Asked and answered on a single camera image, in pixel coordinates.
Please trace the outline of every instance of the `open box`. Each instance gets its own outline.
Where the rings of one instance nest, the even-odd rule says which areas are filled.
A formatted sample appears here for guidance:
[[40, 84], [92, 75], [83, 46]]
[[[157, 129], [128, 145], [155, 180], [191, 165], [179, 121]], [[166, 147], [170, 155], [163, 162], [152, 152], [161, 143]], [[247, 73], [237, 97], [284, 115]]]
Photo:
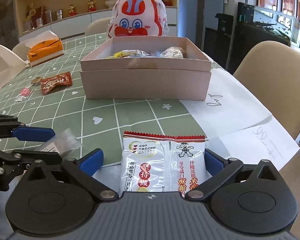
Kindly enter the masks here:
[[[157, 55], [172, 46], [183, 48], [185, 58], [106, 58], [125, 49]], [[81, 68], [87, 99], [205, 100], [211, 77], [209, 58], [179, 37], [114, 37], [83, 58]]]

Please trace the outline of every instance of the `checkered tablecloth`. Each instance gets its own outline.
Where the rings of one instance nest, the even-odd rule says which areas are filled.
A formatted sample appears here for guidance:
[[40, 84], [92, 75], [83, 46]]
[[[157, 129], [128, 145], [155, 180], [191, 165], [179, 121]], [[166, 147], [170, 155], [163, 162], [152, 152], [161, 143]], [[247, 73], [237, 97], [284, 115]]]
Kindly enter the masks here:
[[[56, 133], [70, 128], [83, 144], [72, 157], [80, 158], [101, 148], [105, 165], [121, 160], [125, 130], [166, 135], [204, 134], [178, 100], [86, 99], [80, 60], [105, 41], [105, 33], [65, 41], [63, 56], [22, 71], [0, 90], [0, 114], [17, 116], [26, 125], [53, 128]], [[15, 97], [33, 78], [68, 71], [72, 86], [60, 86], [45, 96], [37, 87], [26, 101], [15, 102]], [[35, 149], [40, 144], [6, 138], [0, 139], [0, 150]]]

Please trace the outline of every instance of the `white vase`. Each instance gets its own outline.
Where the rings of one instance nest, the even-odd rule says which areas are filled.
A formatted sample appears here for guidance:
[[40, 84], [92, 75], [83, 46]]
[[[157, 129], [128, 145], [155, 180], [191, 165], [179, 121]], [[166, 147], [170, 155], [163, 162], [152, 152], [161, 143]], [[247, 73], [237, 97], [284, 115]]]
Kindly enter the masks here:
[[117, 1], [117, 0], [107, 0], [107, 1], [105, 1], [105, 5], [106, 5], [109, 9], [112, 9], [112, 8], [114, 7], [116, 1]]

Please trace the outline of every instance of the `beige chair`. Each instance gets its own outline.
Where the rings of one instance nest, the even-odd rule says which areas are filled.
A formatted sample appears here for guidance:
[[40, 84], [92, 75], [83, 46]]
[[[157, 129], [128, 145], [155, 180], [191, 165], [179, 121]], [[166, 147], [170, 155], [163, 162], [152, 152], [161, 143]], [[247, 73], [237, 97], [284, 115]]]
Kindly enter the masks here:
[[110, 23], [111, 17], [102, 18], [91, 23], [85, 32], [85, 36], [93, 35], [97, 33], [105, 33]]
[[30, 49], [25, 45], [25, 42], [26, 41], [20, 42], [12, 49], [12, 52], [17, 54], [24, 61], [28, 60], [28, 51]]
[[234, 73], [287, 132], [300, 133], [300, 53], [276, 41], [254, 46]]
[[18, 75], [26, 63], [11, 50], [0, 45], [0, 89]]

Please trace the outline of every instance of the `cartoon blue eye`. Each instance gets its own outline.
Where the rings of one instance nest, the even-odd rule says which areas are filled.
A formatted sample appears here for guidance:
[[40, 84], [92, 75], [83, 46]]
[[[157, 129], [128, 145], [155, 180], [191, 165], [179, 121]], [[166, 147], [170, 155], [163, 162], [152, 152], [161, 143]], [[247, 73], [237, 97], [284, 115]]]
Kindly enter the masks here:
[[121, 19], [120, 27], [127, 29], [129, 26], [129, 21], [126, 18]]
[[132, 28], [134, 29], [142, 28], [142, 21], [140, 19], [135, 19], [132, 23]]

